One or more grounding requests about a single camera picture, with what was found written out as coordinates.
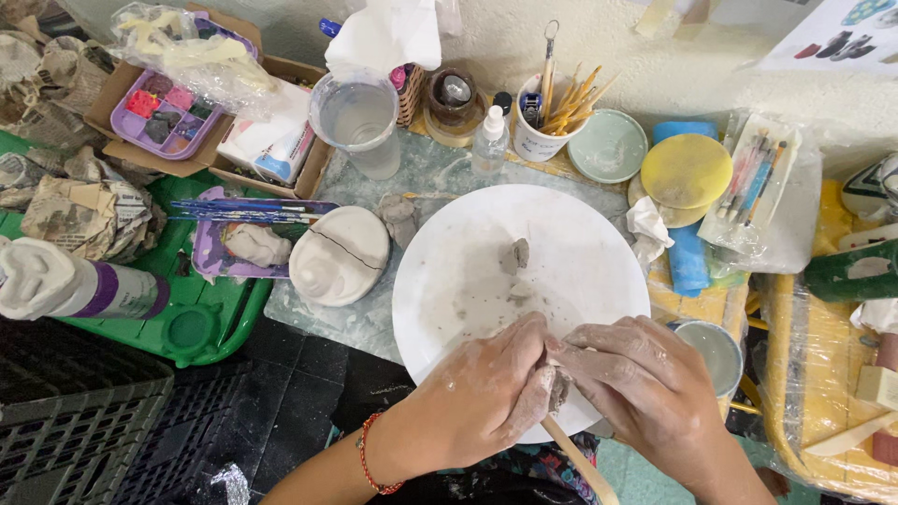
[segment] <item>gray table surface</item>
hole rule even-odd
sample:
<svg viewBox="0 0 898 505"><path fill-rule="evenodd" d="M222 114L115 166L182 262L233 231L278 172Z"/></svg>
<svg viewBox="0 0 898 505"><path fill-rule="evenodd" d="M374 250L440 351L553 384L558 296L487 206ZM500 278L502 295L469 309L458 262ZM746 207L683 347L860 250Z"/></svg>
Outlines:
<svg viewBox="0 0 898 505"><path fill-rule="evenodd" d="M595 208L632 242L627 231L629 209L623 195L549 175L519 164L505 162L502 172L481 179L471 171L471 151L443 146L430 137L399 130L401 164L386 181L371 181L356 170L341 153L331 158L315 199L374 210L382 195L414 192L418 227L451 201L497 184L536 184L559 190ZM362 299L343 307L325 307L302 300L289 279L279 279L265 304L265 316L305 332L337 341L396 363L402 363L392 332L392 288L402 249L392 243L390 260L377 284Z"/></svg>

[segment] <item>light green dish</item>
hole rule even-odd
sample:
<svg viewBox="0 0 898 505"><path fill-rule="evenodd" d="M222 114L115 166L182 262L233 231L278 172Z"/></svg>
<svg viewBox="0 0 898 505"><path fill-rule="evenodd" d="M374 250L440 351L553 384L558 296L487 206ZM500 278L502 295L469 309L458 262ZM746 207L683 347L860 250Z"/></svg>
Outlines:
<svg viewBox="0 0 898 505"><path fill-rule="evenodd" d="M620 111L600 109L568 142L570 161L596 182L624 182L639 171L648 152L646 132Z"/></svg>

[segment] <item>red string bracelet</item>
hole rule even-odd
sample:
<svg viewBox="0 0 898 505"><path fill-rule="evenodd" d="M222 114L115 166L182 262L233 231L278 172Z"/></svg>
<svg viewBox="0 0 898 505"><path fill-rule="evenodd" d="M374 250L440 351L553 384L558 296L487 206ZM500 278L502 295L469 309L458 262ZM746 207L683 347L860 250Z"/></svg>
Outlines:
<svg viewBox="0 0 898 505"><path fill-rule="evenodd" d="M374 479L371 478L371 474L368 473L368 465L365 463L365 443L368 440L368 430L371 428L371 425L374 424L374 420L381 417L382 413L383 412L375 412L371 414L368 421L362 423L362 434L359 435L358 440L356 440L356 447L358 447L358 457L362 460L362 470L365 471L365 479L368 479L368 483L371 484L371 487L373 487L379 494L393 494L402 487L405 481L389 486L375 483Z"/></svg>

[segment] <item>green tray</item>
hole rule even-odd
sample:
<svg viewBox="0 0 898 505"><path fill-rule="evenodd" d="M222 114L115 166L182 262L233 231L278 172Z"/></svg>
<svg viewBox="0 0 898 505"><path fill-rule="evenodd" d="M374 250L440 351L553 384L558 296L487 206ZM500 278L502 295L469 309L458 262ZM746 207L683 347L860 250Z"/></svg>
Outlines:
<svg viewBox="0 0 898 505"><path fill-rule="evenodd" d="M223 184L207 171L187 178L163 177L147 189L154 201L171 215L169 205L176 199L193 199L212 186ZM257 190L246 196L272 198ZM22 236L22 214L0 212L0 235L11 239ZM208 365L231 355L246 341L256 318L268 300L273 279L247 279L241 285L228 277L206 282L190 268L188 277L174 274L178 269L178 250L190 257L193 221L169 220L152 251L129 266L165 277L172 296L163 311L148 321L129 319L89 319L60 317L61 321L84 328L106 338L126 343L159 356L173 359L178 368Z"/></svg>

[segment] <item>pencil cup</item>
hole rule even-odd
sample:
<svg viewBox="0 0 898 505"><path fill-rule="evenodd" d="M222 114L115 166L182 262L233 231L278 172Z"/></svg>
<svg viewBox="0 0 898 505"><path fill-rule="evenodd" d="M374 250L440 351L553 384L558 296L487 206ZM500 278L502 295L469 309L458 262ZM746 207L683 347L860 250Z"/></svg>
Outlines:
<svg viewBox="0 0 898 505"><path fill-rule="evenodd" d="M573 131L567 135L558 135L555 137L540 133L528 125L521 116L521 95L524 93L539 93L541 89L540 78L541 75L537 74L527 79L527 82L525 82L517 92L517 98L515 98L515 103L513 105L516 117L515 152L528 162L544 162L553 157L571 138L574 137L574 135L579 133L589 121L589 118L580 120L580 124L577 125L575 123L576 127ZM568 89L570 82L571 78L569 75L564 75L561 72L555 73L554 90L552 92L553 111L558 109L558 106L561 103L561 97L564 95L565 90Z"/></svg>

